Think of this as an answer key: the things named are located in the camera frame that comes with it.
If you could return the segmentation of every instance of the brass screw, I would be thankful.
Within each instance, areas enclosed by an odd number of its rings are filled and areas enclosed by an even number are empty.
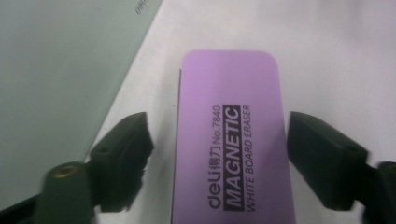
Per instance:
[[[64,178],[73,175],[77,170],[78,168],[74,165],[64,166],[56,170],[53,176],[55,178]]]

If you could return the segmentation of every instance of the white table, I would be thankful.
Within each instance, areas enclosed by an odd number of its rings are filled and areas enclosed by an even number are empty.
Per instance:
[[[98,135],[147,111],[156,149],[132,210],[101,223],[170,223],[179,68],[193,49],[271,53],[286,123],[291,110],[311,114],[370,150],[370,164],[396,161],[395,11],[390,0],[164,0]],[[326,210],[290,171],[298,223],[360,223],[358,203]]]

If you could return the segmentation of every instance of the purple eraser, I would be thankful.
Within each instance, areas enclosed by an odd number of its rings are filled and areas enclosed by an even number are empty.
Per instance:
[[[269,54],[199,50],[184,59],[172,223],[295,223]]]

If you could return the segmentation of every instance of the black label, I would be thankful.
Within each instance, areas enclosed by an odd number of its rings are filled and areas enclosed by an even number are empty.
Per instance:
[[[222,107],[223,209],[245,211],[241,106]]]

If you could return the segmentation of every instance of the glass panel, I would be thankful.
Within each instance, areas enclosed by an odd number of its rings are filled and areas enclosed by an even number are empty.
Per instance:
[[[160,3],[0,2],[0,210],[84,160]]]

